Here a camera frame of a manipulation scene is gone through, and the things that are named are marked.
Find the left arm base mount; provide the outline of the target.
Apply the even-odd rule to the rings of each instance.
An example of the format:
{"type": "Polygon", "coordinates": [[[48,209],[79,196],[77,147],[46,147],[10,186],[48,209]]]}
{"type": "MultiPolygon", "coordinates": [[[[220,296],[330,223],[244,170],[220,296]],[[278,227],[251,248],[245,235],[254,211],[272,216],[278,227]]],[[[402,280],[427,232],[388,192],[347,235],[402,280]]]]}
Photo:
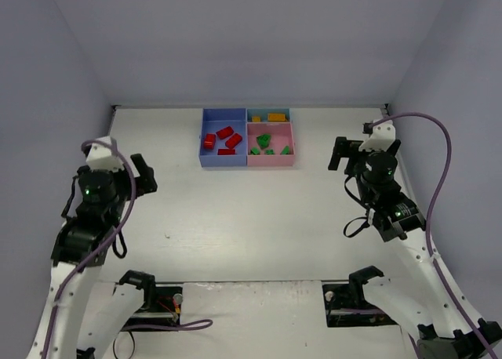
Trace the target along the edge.
{"type": "Polygon", "coordinates": [[[180,323],[183,298],[182,284],[160,283],[149,306],[142,306],[125,323],[122,330],[132,332],[161,332],[160,328],[175,327],[180,323]]]}

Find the green curved lego brick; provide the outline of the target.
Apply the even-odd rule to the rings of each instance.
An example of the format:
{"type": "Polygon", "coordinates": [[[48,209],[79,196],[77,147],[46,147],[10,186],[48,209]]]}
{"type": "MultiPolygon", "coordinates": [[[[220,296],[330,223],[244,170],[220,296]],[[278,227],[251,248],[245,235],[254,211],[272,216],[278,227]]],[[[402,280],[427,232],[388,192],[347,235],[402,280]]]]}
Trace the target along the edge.
{"type": "Polygon", "coordinates": [[[256,138],[256,143],[261,149],[268,148],[271,142],[271,135],[268,133],[262,134],[256,138]]]}

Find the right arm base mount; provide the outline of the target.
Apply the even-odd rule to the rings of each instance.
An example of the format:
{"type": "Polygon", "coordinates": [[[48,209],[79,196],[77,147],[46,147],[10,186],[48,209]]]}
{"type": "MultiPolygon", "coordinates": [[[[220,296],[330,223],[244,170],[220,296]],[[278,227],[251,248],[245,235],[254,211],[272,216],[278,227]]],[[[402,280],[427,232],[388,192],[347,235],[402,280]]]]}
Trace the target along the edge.
{"type": "Polygon", "coordinates": [[[328,328],[377,328],[397,323],[376,306],[359,302],[348,281],[322,282],[322,295],[328,328]]]}

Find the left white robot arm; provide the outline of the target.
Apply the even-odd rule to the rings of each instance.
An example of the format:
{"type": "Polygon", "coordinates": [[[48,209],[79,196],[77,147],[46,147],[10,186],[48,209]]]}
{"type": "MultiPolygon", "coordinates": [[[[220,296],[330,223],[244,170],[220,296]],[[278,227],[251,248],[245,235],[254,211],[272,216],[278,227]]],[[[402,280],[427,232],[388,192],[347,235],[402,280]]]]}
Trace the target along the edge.
{"type": "Polygon", "coordinates": [[[84,314],[109,251],[124,242],[134,201],[158,189],[141,154],[89,153],[73,180],[83,200],[67,217],[51,255],[51,282],[29,358],[102,358],[126,322],[151,306],[155,276],[128,270],[110,301],[89,322],[84,314]]]}

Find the red half round lego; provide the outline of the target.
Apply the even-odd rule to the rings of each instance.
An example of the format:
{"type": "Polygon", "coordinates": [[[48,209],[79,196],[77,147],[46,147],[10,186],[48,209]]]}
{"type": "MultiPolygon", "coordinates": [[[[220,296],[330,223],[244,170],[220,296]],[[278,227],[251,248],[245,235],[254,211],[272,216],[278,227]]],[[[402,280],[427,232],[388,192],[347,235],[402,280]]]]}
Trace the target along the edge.
{"type": "Polygon", "coordinates": [[[218,155],[235,155],[235,154],[236,154],[236,151],[235,151],[235,149],[220,148],[220,149],[217,151],[217,154],[218,154],[218,155]]]}

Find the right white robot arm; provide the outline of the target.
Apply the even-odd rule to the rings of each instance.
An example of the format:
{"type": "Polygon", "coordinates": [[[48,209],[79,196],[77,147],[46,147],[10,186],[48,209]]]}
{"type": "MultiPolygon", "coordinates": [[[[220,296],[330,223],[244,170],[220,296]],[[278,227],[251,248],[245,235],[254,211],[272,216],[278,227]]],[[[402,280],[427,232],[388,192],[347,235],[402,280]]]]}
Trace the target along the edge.
{"type": "Polygon", "coordinates": [[[348,293],[357,309],[372,305],[400,325],[414,341],[419,358],[482,358],[501,341],[501,327],[487,321],[465,298],[426,233],[427,221],[395,181],[400,142],[387,150],[364,151],[362,142],[336,138],[328,169],[342,159],[350,194],[365,210],[362,228],[374,227],[418,288],[422,303],[400,292],[382,270],[369,266],[348,277],[348,293]]]}

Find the red long lego brick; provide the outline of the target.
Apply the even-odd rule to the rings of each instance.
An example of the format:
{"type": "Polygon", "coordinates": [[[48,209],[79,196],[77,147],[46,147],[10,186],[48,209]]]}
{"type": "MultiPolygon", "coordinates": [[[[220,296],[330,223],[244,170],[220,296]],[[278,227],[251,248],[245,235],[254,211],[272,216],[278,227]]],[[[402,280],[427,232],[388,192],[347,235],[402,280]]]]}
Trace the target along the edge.
{"type": "Polygon", "coordinates": [[[228,138],[228,140],[225,142],[225,146],[228,149],[235,149],[243,140],[243,137],[238,134],[234,133],[231,137],[228,138]]]}

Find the red round printed lego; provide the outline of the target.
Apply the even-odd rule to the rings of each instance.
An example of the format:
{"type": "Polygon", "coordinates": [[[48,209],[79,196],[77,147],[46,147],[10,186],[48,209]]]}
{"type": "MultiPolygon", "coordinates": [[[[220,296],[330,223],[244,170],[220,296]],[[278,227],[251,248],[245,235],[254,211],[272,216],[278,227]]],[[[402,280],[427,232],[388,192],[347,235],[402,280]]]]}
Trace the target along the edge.
{"type": "Polygon", "coordinates": [[[206,150],[213,150],[216,145],[216,134],[207,133],[203,140],[203,148],[206,150]]]}

